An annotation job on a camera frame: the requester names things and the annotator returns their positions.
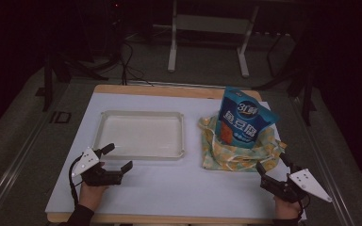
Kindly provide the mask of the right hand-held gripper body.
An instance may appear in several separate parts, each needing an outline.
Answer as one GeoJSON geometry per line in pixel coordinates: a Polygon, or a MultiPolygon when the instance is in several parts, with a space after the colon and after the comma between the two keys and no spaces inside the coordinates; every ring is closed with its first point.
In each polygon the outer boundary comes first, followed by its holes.
{"type": "Polygon", "coordinates": [[[264,178],[261,178],[260,186],[285,202],[301,201],[308,194],[326,202],[332,201],[309,169],[289,174],[286,181],[277,181],[266,174],[264,178]]]}

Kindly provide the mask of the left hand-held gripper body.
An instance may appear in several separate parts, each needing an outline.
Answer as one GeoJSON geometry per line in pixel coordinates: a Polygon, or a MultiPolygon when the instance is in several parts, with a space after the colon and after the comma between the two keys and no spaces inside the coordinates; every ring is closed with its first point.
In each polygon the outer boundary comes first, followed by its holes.
{"type": "Polygon", "coordinates": [[[88,147],[78,156],[71,165],[71,177],[80,175],[82,181],[88,186],[113,186],[122,182],[123,175],[115,173],[115,170],[106,170],[101,165],[100,158],[88,147]]]}

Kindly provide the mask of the yellow green patterned cloth bag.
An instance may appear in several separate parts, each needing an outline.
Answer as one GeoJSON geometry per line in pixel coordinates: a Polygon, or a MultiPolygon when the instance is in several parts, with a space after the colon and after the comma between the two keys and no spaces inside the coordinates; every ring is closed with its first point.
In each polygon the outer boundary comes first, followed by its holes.
{"type": "Polygon", "coordinates": [[[265,170],[272,170],[278,165],[280,154],[287,147],[275,137],[275,131],[271,127],[259,134],[253,148],[222,144],[215,135],[216,123],[216,116],[201,118],[198,121],[198,127],[201,129],[202,167],[205,170],[254,172],[257,162],[265,170]]]}

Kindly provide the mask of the white plastic tray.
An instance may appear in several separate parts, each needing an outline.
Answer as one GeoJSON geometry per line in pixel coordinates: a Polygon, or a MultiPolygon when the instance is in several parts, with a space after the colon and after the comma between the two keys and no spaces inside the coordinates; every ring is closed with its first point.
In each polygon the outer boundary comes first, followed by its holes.
{"type": "Polygon", "coordinates": [[[108,110],[101,113],[93,149],[109,143],[109,159],[177,160],[185,153],[184,115],[179,112],[108,110]]]}

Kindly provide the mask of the blue snack bag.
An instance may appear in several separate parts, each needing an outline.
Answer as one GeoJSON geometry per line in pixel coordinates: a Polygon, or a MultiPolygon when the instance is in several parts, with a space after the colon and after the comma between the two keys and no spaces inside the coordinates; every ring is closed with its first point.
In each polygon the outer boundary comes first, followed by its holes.
{"type": "Polygon", "coordinates": [[[240,89],[227,87],[222,97],[215,134],[222,144],[253,148],[259,134],[279,116],[240,89]]]}

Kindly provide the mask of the person's left hand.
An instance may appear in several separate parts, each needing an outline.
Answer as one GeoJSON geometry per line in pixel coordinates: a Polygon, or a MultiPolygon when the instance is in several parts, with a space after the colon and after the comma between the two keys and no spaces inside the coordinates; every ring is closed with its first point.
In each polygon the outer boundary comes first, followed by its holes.
{"type": "Polygon", "coordinates": [[[89,208],[91,211],[96,211],[107,189],[108,186],[88,186],[83,182],[80,188],[78,203],[89,208]]]}

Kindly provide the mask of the person's right hand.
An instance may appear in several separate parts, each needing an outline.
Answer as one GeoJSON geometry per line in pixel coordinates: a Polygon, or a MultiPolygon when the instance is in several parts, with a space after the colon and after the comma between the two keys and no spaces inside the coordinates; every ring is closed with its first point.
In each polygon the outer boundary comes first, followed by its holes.
{"type": "Polygon", "coordinates": [[[301,205],[297,202],[285,202],[277,196],[273,197],[275,202],[275,217],[277,219],[294,219],[300,216],[301,205]]]}

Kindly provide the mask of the white table mat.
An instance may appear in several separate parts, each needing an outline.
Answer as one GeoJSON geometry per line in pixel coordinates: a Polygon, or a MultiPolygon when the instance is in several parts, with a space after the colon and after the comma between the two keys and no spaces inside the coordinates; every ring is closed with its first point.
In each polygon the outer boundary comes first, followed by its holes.
{"type": "MultiPolygon", "coordinates": [[[[48,219],[63,221],[73,212],[68,171],[70,164],[93,145],[101,113],[124,110],[183,114],[185,153],[177,160],[133,160],[133,169],[121,184],[105,192],[94,215],[96,221],[168,223],[177,219],[192,224],[199,220],[216,223],[271,220],[273,195],[260,187],[258,173],[202,167],[198,120],[216,113],[220,105],[220,101],[214,99],[94,93],[47,203],[48,219]]],[[[110,170],[125,162],[106,157],[103,160],[110,170]]]]}

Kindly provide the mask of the black metal stand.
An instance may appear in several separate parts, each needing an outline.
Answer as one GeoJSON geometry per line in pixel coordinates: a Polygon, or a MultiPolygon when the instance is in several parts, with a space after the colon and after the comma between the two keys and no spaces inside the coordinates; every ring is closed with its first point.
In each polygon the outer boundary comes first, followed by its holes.
{"type": "Polygon", "coordinates": [[[287,88],[287,94],[289,97],[293,98],[297,98],[300,94],[303,94],[301,115],[305,124],[310,126],[310,110],[312,109],[311,93],[316,67],[314,60],[309,57],[305,34],[294,41],[295,46],[293,47],[288,60],[275,77],[263,85],[252,87],[252,90],[270,89],[289,80],[290,84],[287,88]]]}
{"type": "Polygon", "coordinates": [[[69,83],[72,76],[68,70],[67,65],[75,67],[85,75],[95,80],[107,81],[107,78],[95,73],[93,70],[87,68],[77,60],[69,57],[61,52],[48,52],[45,55],[44,67],[43,67],[43,84],[42,88],[39,88],[36,95],[44,98],[44,106],[42,111],[46,112],[50,105],[53,103],[53,74],[56,75],[59,82],[69,83]]]}

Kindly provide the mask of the white metal stand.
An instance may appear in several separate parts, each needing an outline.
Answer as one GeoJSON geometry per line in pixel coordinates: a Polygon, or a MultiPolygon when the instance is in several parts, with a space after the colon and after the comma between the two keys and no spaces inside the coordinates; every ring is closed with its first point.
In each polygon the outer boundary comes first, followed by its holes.
{"type": "Polygon", "coordinates": [[[226,34],[239,34],[244,37],[241,45],[236,49],[239,60],[239,69],[242,77],[247,78],[250,73],[245,56],[249,39],[253,34],[255,19],[259,12],[259,6],[254,6],[249,19],[234,19],[210,16],[198,16],[179,14],[177,12],[177,0],[173,0],[172,13],[172,39],[167,70],[170,73],[175,71],[177,57],[177,31],[202,31],[226,34]]]}

